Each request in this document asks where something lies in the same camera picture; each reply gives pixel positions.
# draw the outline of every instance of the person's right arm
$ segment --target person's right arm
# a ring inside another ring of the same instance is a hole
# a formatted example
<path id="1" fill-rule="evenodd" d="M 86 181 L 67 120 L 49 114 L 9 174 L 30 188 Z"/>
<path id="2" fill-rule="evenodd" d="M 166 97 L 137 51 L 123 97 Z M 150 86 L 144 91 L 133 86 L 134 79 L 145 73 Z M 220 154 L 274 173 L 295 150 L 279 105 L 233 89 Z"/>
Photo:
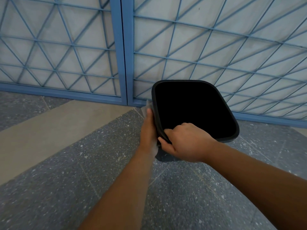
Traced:
<path id="1" fill-rule="evenodd" d="M 191 123 L 165 129 L 162 149 L 189 162 L 204 162 L 240 190 L 278 229 L 307 229 L 307 181 L 258 161 Z"/>

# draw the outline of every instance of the bare skin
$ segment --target bare skin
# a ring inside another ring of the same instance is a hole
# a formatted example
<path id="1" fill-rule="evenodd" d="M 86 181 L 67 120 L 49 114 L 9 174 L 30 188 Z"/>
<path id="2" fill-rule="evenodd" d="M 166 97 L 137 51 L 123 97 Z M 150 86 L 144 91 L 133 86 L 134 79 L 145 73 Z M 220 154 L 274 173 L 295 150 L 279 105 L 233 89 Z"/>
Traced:
<path id="1" fill-rule="evenodd" d="M 189 162 L 204 162 L 238 188 L 278 229 L 307 229 L 307 181 L 251 158 L 191 123 L 165 129 L 162 149 Z M 140 229 L 156 149 L 153 113 L 141 129 L 135 155 L 80 225 L 84 229 Z"/>

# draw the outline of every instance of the black bin rim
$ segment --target black bin rim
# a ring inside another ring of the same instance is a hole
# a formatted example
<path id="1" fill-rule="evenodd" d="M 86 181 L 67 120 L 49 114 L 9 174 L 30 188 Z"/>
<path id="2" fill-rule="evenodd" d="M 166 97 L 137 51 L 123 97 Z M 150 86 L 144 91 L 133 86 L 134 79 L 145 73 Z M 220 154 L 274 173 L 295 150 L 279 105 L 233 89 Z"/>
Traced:
<path id="1" fill-rule="evenodd" d="M 232 120 L 234 121 L 234 123 L 236 125 L 236 131 L 232 136 L 224 137 L 224 138 L 218 138 L 218 139 L 215 139 L 215 140 L 218 141 L 218 142 L 227 143 L 227 142 L 233 141 L 234 139 L 236 139 L 239 136 L 239 133 L 240 133 L 239 124 L 238 124 L 236 118 L 234 117 L 234 115 L 232 114 L 232 112 L 231 112 L 230 108 L 228 107 L 227 103 L 225 102 L 224 98 L 222 97 L 221 93 L 219 92 L 219 90 L 213 84 L 211 84 L 207 81 L 200 81 L 200 80 L 161 80 L 161 81 L 157 81 L 152 86 L 152 88 L 151 88 L 151 96 L 152 96 L 152 102 L 153 102 L 152 106 L 153 106 L 154 119 L 155 119 L 155 124 L 156 124 L 156 128 L 157 128 L 158 136 L 162 137 L 168 143 L 171 143 L 171 141 L 168 139 L 167 135 L 164 133 L 163 128 L 162 128 L 162 124 L 161 124 L 159 112 L 158 112 L 156 92 L 155 92 L 156 86 L 161 84 L 161 83 L 164 83 L 164 82 L 202 82 L 202 83 L 205 83 L 207 85 L 210 85 L 218 93 L 219 97 L 223 101 L 223 103 L 226 106 Z"/>

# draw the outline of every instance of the blue metal grid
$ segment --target blue metal grid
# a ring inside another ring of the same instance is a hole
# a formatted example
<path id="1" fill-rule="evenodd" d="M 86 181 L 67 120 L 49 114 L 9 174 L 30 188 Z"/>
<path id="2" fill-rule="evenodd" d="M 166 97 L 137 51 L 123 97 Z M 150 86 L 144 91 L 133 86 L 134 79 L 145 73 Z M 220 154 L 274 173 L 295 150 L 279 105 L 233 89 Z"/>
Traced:
<path id="1" fill-rule="evenodd" d="M 292 116 L 295 114 L 299 114 L 299 113 L 306 113 L 307 114 L 307 108 L 306 110 L 300 111 L 300 112 L 296 112 L 296 110 L 300 107 L 307 107 L 307 92 L 303 92 L 303 93 L 297 93 L 299 90 L 301 90 L 302 88 L 304 88 L 307 85 L 307 76 L 305 80 L 302 79 L 295 79 L 295 78 L 291 78 L 288 75 L 302 71 L 307 69 L 307 67 L 304 68 L 300 68 L 298 70 L 295 70 L 295 68 L 297 66 L 299 66 L 302 62 L 304 62 L 307 59 L 307 47 L 304 45 L 297 45 L 297 44 L 293 44 L 293 43 L 289 43 L 289 41 L 293 38 L 296 38 L 304 33 L 307 32 L 307 30 L 301 31 L 299 33 L 297 33 L 297 30 L 305 23 L 305 21 L 307 20 L 307 16 L 306 18 L 299 23 L 299 25 L 296 27 L 296 29 L 291 32 L 286 39 L 284 39 L 283 41 L 277 41 L 275 39 L 269 39 L 269 38 L 262 38 L 262 37 L 258 37 L 255 36 L 256 32 L 259 32 L 260 30 L 269 27 L 270 25 L 272 25 L 273 23 L 275 23 L 276 21 L 283 19 L 284 17 L 290 15 L 291 13 L 298 11 L 302 8 L 307 10 L 307 1 L 300 4 L 299 6 L 293 8 L 292 10 L 282 13 L 282 15 L 271 19 L 268 23 L 266 23 L 265 25 L 262 25 L 260 27 L 258 27 L 259 23 L 261 22 L 261 20 L 263 19 L 263 17 L 267 14 L 267 12 L 269 11 L 269 9 L 271 8 L 272 4 L 276 1 L 276 0 L 271 0 L 271 2 L 269 3 L 269 5 L 267 6 L 266 10 L 264 11 L 264 13 L 262 14 L 262 16 L 259 18 L 259 20 L 257 21 L 257 23 L 255 24 L 255 26 L 252 28 L 252 30 L 249 32 L 249 34 L 242 34 L 242 33 L 237 33 L 237 32 L 231 32 L 231 31 L 226 31 L 226 30 L 222 30 L 219 29 L 218 26 L 223 23 L 224 21 L 226 21 L 227 19 L 229 19 L 230 17 L 236 15 L 237 13 L 239 13 L 240 11 L 242 11 L 243 9 L 245 9 L 246 7 L 248 7 L 249 5 L 251 5 L 252 3 L 254 3 L 257 0 L 250 0 L 248 3 L 246 3 L 244 6 L 238 8 L 236 11 L 232 12 L 231 14 L 229 14 L 228 16 L 226 16 L 224 19 L 220 19 L 221 13 L 223 8 L 225 7 L 225 4 L 227 3 L 227 0 L 224 0 L 222 7 L 220 9 L 219 14 L 217 15 L 217 18 L 215 20 L 215 23 L 212 26 L 201 26 L 201 25 L 196 25 L 196 24 L 191 24 L 191 23 L 186 23 L 186 22 L 182 22 L 180 21 L 180 19 L 186 15 L 189 11 L 191 11 L 198 3 L 202 2 L 203 0 L 197 0 L 194 4 L 192 4 L 186 11 L 184 11 L 182 14 L 179 14 L 180 12 L 180 7 L 181 7 L 181 1 L 179 1 L 179 5 L 178 5 L 178 10 L 177 10 L 177 15 L 176 18 L 174 20 L 169 20 L 169 19 L 162 19 L 162 18 L 156 18 L 156 17 L 150 17 L 150 16 L 144 16 L 144 15 L 139 15 L 138 12 L 139 10 L 141 10 L 144 6 L 146 6 L 151 0 L 144 0 L 138 7 L 136 7 L 134 9 L 134 0 L 122 0 L 122 15 L 123 15 L 123 31 L 124 31 L 124 42 L 125 42 L 125 58 L 126 58 L 126 79 L 127 79 L 127 93 L 128 93 L 128 104 L 129 105 L 144 105 L 144 99 L 141 98 L 140 96 L 142 94 L 144 94 L 145 92 L 149 91 L 151 89 L 151 86 L 155 83 L 155 81 L 149 81 L 149 80 L 145 80 L 142 79 L 142 76 L 148 72 L 150 69 L 152 69 L 153 67 L 157 66 L 158 64 L 165 62 L 164 65 L 164 69 L 163 69 L 163 74 L 162 74 L 162 79 L 171 79 L 175 74 L 181 72 L 182 70 L 186 69 L 187 67 L 193 66 L 193 70 L 192 73 L 190 74 L 189 78 L 191 79 L 195 67 L 197 65 L 206 65 L 209 67 L 213 67 L 216 68 L 213 72 L 210 72 L 208 74 L 204 74 L 202 77 L 198 78 L 199 80 L 202 80 L 208 76 L 210 76 L 213 73 L 216 73 L 217 71 L 221 71 L 222 73 L 219 75 L 219 77 L 217 78 L 217 80 L 213 83 L 217 88 L 221 85 L 224 85 L 226 83 L 229 83 L 231 81 L 237 80 L 241 77 L 246 77 L 247 80 L 244 81 L 243 84 L 240 85 L 240 87 L 235 91 L 235 92 L 223 92 L 221 91 L 221 94 L 223 95 L 223 97 L 225 98 L 225 100 L 227 100 L 227 102 L 229 102 L 229 100 L 231 100 L 234 96 L 242 96 L 242 97 L 247 97 L 248 99 L 245 99 L 243 101 L 240 102 L 236 102 L 234 104 L 229 105 L 229 107 L 233 107 L 236 106 L 240 103 L 243 102 L 248 102 L 248 104 L 242 108 L 240 111 L 236 111 L 235 115 L 240 118 L 240 119 L 245 119 L 245 120 L 255 120 L 255 121 L 263 121 L 263 122 L 268 122 L 268 123 L 280 123 L 280 124 L 286 124 L 286 125 L 292 125 L 292 126 L 300 126 L 300 127 L 307 127 L 307 115 L 300 117 L 298 119 L 295 120 L 291 120 Z M 158 33 L 156 33 L 155 35 L 152 35 L 152 37 L 150 39 L 148 39 L 146 42 L 144 42 L 140 47 L 135 48 L 134 47 L 134 19 L 136 18 L 141 18 L 141 19 L 150 19 L 150 20 L 154 20 L 154 21 L 159 21 L 159 22 L 165 22 L 165 23 L 169 23 L 167 24 L 162 30 L 160 30 Z M 172 41 L 173 41 L 173 36 L 174 36 L 174 31 L 176 28 L 176 25 L 181 24 L 181 25 L 186 25 L 186 26 L 192 26 L 192 27 L 196 27 L 198 29 L 203 29 L 203 31 L 198 34 L 197 36 L 195 36 L 194 38 L 192 38 L 191 40 L 189 40 L 188 42 L 184 43 L 183 45 L 181 45 L 180 47 L 176 48 L 175 50 L 173 50 L 170 53 L 170 48 L 172 45 Z M 160 55 L 155 55 L 155 54 L 150 54 L 150 53 L 143 53 L 140 52 L 145 46 L 147 46 L 150 42 L 152 42 L 155 38 L 157 38 L 159 35 L 161 35 L 163 32 L 165 32 L 167 29 L 169 29 L 170 27 L 173 27 L 173 33 L 171 36 L 171 40 L 170 40 L 170 44 L 169 44 L 169 48 L 168 48 L 168 52 L 166 56 L 160 56 Z M 223 34 L 227 34 L 227 35 L 234 35 L 234 36 L 240 36 L 239 39 L 233 41 L 233 42 L 229 42 L 227 45 L 216 49 L 215 51 L 211 52 L 210 54 L 206 54 L 202 56 L 203 51 L 205 50 L 205 47 L 207 46 L 207 43 L 209 41 L 209 38 L 211 37 L 211 34 L 216 31 L 216 32 L 221 32 Z M 170 57 L 171 55 L 173 55 L 175 52 L 177 52 L 178 50 L 182 49 L 184 46 L 188 45 L 189 43 L 193 42 L 194 40 L 198 39 L 199 37 L 201 37 L 202 35 L 209 33 L 208 38 L 206 39 L 206 41 L 204 42 L 202 51 L 198 57 L 198 59 L 196 61 L 187 61 L 187 60 L 182 60 L 182 59 L 177 59 L 177 58 L 173 58 Z M 238 52 L 241 50 L 241 48 L 243 47 L 243 45 L 246 43 L 246 41 L 249 39 L 257 39 L 263 42 L 271 42 L 271 46 L 268 46 L 262 50 L 259 51 L 255 51 L 252 52 L 251 54 L 240 58 L 238 60 L 234 60 L 236 55 L 238 54 Z M 218 65 L 213 65 L 213 64 L 206 64 L 206 63 L 201 63 L 200 61 L 206 57 L 209 57 L 210 55 L 217 53 L 218 51 L 229 47 L 239 41 L 243 41 L 239 47 L 239 49 L 236 51 L 236 53 L 231 57 L 231 60 L 225 64 L 224 66 L 218 66 Z M 300 49 L 304 49 L 302 52 L 299 52 L 297 54 L 291 55 L 289 57 L 286 57 L 284 59 L 278 60 L 274 63 L 265 65 L 266 62 L 279 50 L 279 48 L 282 45 L 287 45 L 290 47 L 295 47 L 295 48 L 300 48 Z M 256 54 L 259 54 L 261 52 L 264 52 L 266 50 L 269 50 L 273 47 L 277 47 L 273 53 L 271 53 L 271 55 L 268 58 L 263 58 L 264 61 L 261 64 L 261 66 L 259 66 L 257 69 L 254 70 L 244 70 L 244 69 L 236 69 L 233 67 L 230 67 L 231 65 L 234 65 L 240 61 L 243 61 L 249 57 L 252 57 Z M 149 66 L 148 68 L 146 68 L 143 72 L 139 73 L 137 76 L 134 76 L 134 55 L 138 54 L 138 55 L 145 55 L 145 56 L 150 56 L 150 57 L 155 57 L 155 58 L 159 58 L 160 60 L 158 60 L 156 63 L 154 63 L 153 65 Z M 301 54 L 306 54 L 306 57 L 303 58 L 300 62 L 298 62 L 295 66 L 293 66 L 291 69 L 289 69 L 288 71 L 285 71 L 284 74 L 281 75 L 271 75 L 271 74 L 266 74 L 266 73 L 261 73 L 259 72 L 260 69 L 264 69 L 266 67 L 272 66 L 274 64 L 278 64 L 280 62 L 289 60 L 291 58 L 294 58 L 296 56 L 299 56 Z M 174 60 L 174 61 L 182 61 L 182 62 L 187 62 L 188 65 L 186 65 L 185 67 L 177 70 L 176 72 L 174 72 L 173 74 L 169 75 L 168 77 L 165 77 L 165 67 L 167 64 L 168 60 Z M 243 75 L 240 75 L 238 77 L 235 77 L 227 82 L 221 83 L 217 85 L 217 82 L 219 81 L 219 79 L 222 77 L 223 73 L 226 70 L 233 70 L 233 71 L 238 71 L 238 72 L 243 72 Z M 249 86 L 247 88 L 242 88 L 250 79 L 251 77 L 253 77 L 254 75 L 261 75 L 261 76 L 265 76 L 265 77 L 270 77 L 270 79 L 260 82 L 258 84 L 254 84 L 252 86 Z M 270 88 L 275 85 L 277 82 L 279 82 L 280 80 L 283 81 L 294 81 L 294 84 L 290 84 L 286 87 L 280 88 L 280 89 L 276 89 L 274 91 L 271 91 Z M 150 87 L 140 93 L 135 94 L 134 93 L 134 81 L 141 81 L 141 82 L 146 82 L 146 83 L 151 83 Z M 260 95 L 257 96 L 249 96 L 246 94 L 242 94 L 240 92 L 244 91 L 244 90 L 248 90 L 250 88 L 268 83 L 270 81 L 274 81 L 273 84 L 271 84 L 268 88 L 266 88 Z M 284 90 L 290 87 L 294 87 L 300 85 L 300 87 L 298 87 L 296 90 L 294 90 L 293 92 L 291 92 L 290 94 L 287 94 L 286 97 L 283 97 L 282 99 L 272 99 L 272 98 L 266 98 L 264 97 L 264 95 L 270 94 L 270 93 L 275 93 L 277 91 L 280 90 Z M 303 103 L 295 103 L 290 101 L 289 99 L 293 99 L 294 97 L 298 97 L 298 96 L 303 96 L 306 100 L 306 102 Z M 270 101 L 269 103 L 266 104 L 262 104 L 262 105 L 258 105 L 252 108 L 249 108 L 249 106 L 256 100 L 266 100 L 266 101 Z M 268 116 L 268 114 L 273 113 L 273 112 L 277 112 L 283 108 L 280 109 L 274 109 L 272 110 L 277 104 L 279 103 L 286 103 L 286 104 L 290 104 L 291 106 L 287 107 L 289 108 L 289 111 L 286 112 L 285 114 L 282 114 L 281 116 L 278 117 L 274 117 L 274 116 Z M 262 106 L 267 106 L 268 108 L 262 112 L 261 114 L 253 114 L 253 113 L 249 113 L 249 111 L 262 107 Z"/>
<path id="2" fill-rule="evenodd" d="M 0 21 L 0 41 L 8 48 L 8 50 L 14 55 L 14 57 L 20 62 L 21 65 L 15 65 L 15 64 L 7 64 L 7 63 L 0 63 L 0 71 L 2 71 L 9 79 L 10 79 L 10 84 L 5 84 L 3 81 L 0 81 L 2 84 L 0 86 L 1 90 L 6 90 L 6 91 L 13 91 L 13 92 L 25 92 L 25 93 L 30 93 L 30 94 L 41 94 L 41 95 L 46 95 L 48 94 L 49 96 L 57 96 L 57 97 L 67 97 L 67 98 L 73 98 L 73 99 L 81 99 L 81 100 L 93 100 L 93 101 L 99 101 L 99 102 L 108 102 L 108 103 L 115 103 L 115 104 L 127 104 L 126 100 L 126 78 L 125 78 L 125 67 L 124 67 L 124 53 L 123 53 L 123 38 L 122 38 L 122 19 L 121 19 L 121 3 L 120 0 L 106 0 L 104 3 L 102 3 L 101 0 L 99 1 L 99 7 L 94 8 L 94 7 L 87 7 L 87 6 L 80 6 L 80 5 L 74 5 L 70 3 L 64 3 L 61 0 L 54 0 L 54 1 L 47 1 L 47 0 L 27 0 L 27 1 L 32 1 L 32 2 L 41 2 L 41 3 L 46 3 L 52 5 L 52 8 L 50 12 L 48 13 L 46 19 L 43 22 L 43 25 L 41 26 L 40 30 L 38 31 L 37 35 L 34 35 L 34 33 L 31 31 L 29 24 L 19 11 L 16 3 L 16 0 L 6 0 L 5 6 L 3 9 L 3 14 L 1 16 L 1 21 Z M 16 12 L 19 14 L 20 18 L 22 19 L 23 23 L 29 30 L 32 38 L 25 38 L 25 37 L 18 37 L 18 36 L 13 36 L 13 35 L 5 35 L 5 32 L 1 32 L 1 28 L 3 25 L 3 22 L 5 21 L 5 16 L 6 16 L 6 11 L 8 4 L 11 3 L 14 6 L 14 9 Z M 111 10 L 105 9 L 105 7 L 110 4 Z M 74 7 L 74 8 L 81 8 L 81 9 L 88 9 L 88 10 L 95 10 L 95 14 L 92 16 L 90 21 L 86 24 L 86 26 L 81 30 L 81 32 L 78 34 L 78 36 L 73 40 L 71 37 L 71 33 L 69 32 L 67 28 L 67 23 L 65 22 L 65 19 L 62 14 L 62 10 L 60 6 L 69 6 L 69 7 Z M 53 12 L 58 11 L 61 20 L 63 22 L 63 25 L 65 27 L 67 36 L 69 38 L 69 43 L 62 43 L 62 42 L 55 42 L 55 41 L 50 41 L 50 40 L 41 40 L 39 39 L 40 34 L 42 33 L 43 29 L 46 26 L 46 23 L 48 22 L 50 16 L 52 15 Z M 105 17 L 104 13 L 105 12 L 111 12 L 112 15 L 112 25 L 113 25 L 113 34 L 114 34 L 114 41 L 113 42 L 108 42 L 107 35 L 106 35 L 106 27 L 105 27 Z M 94 22 L 96 18 L 101 18 L 102 21 L 102 27 L 104 31 L 104 35 L 102 37 L 104 38 L 104 41 L 106 43 L 106 48 L 102 47 L 94 47 L 94 46 L 86 46 L 86 45 L 79 45 L 78 41 L 82 37 L 82 35 L 86 32 L 86 30 L 90 27 L 90 25 Z M 14 51 L 9 47 L 9 45 L 6 43 L 6 38 L 14 38 L 14 39 L 21 39 L 21 40 L 27 40 L 27 41 L 32 41 L 33 45 L 29 51 L 29 54 L 27 56 L 27 59 L 25 63 L 21 61 L 21 59 L 14 53 Z M 49 43 L 49 44 L 58 44 L 58 45 L 64 45 L 64 46 L 69 46 L 63 57 L 60 59 L 59 63 L 54 66 L 50 59 L 48 58 L 46 52 L 44 51 L 43 47 L 41 46 L 41 43 Z M 118 72 L 114 73 L 112 70 L 112 65 L 111 65 L 111 58 L 110 58 L 110 52 L 115 51 L 114 45 L 116 44 L 116 59 L 117 59 L 117 68 Z M 52 69 L 44 69 L 44 68 L 37 68 L 37 67 L 30 67 L 28 65 L 29 59 L 32 55 L 33 49 L 37 45 L 41 52 L 43 53 L 44 57 L 47 59 L 49 65 L 51 66 Z M 87 69 L 84 69 L 82 66 L 82 63 L 80 61 L 80 58 L 78 56 L 78 53 L 76 51 L 76 47 L 83 47 L 83 48 L 91 48 L 91 49 L 98 49 L 101 50 L 101 54 L 89 65 Z M 70 53 L 70 51 L 73 50 L 75 53 L 75 56 L 78 60 L 81 73 L 76 73 L 76 72 L 70 72 L 70 71 L 62 71 L 59 70 L 60 66 L 65 62 L 65 59 L 67 55 Z M 110 66 L 110 72 L 111 76 L 104 76 L 102 75 L 95 75 L 95 74 L 89 74 L 88 71 L 99 61 L 99 59 L 107 53 L 108 56 L 108 62 Z M 13 77 L 3 69 L 3 66 L 10 66 L 10 67 L 19 67 L 22 68 L 21 73 L 19 74 L 17 79 L 13 79 Z M 37 70 L 42 70 L 42 71 L 49 71 L 50 75 L 48 76 L 47 80 L 42 83 L 40 82 L 37 77 L 31 72 L 31 69 L 37 69 Z M 33 77 L 33 79 L 38 83 L 39 86 L 37 87 L 32 87 L 28 85 L 21 84 L 21 78 L 24 75 L 24 72 L 27 71 L 29 74 Z M 70 73 L 70 74 L 77 74 L 79 77 L 70 85 L 67 86 L 65 82 L 63 81 L 63 78 L 61 77 L 60 73 Z M 52 76 L 57 76 L 63 86 L 65 87 L 64 90 L 56 90 L 54 88 L 47 88 L 46 84 L 48 81 L 52 78 Z M 103 83 L 98 85 L 95 88 L 92 88 L 89 81 L 88 77 L 93 76 L 93 77 L 104 77 L 107 78 Z M 85 78 L 86 83 L 88 85 L 88 88 L 90 92 L 82 92 L 82 91 L 73 91 L 71 88 L 81 79 Z M 120 83 L 120 91 L 121 95 L 117 94 L 116 88 L 115 88 L 115 83 L 114 80 L 119 79 Z M 109 80 L 112 80 L 113 82 L 113 89 L 115 95 L 103 95 L 103 94 L 98 94 L 95 93 L 97 89 L 99 89 L 101 86 L 103 86 L 105 83 L 107 83 Z"/>

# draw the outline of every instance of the person's right hand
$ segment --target person's right hand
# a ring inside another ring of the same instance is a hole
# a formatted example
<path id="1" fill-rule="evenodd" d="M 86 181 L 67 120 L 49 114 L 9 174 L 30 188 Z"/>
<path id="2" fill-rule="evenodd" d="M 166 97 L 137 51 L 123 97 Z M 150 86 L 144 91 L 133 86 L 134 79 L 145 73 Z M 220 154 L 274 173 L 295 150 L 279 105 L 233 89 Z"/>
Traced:
<path id="1" fill-rule="evenodd" d="M 189 162 L 205 162 L 206 156 L 218 143 L 207 132 L 192 123 L 183 123 L 173 130 L 165 129 L 164 132 L 172 144 L 159 137 L 162 149 Z"/>

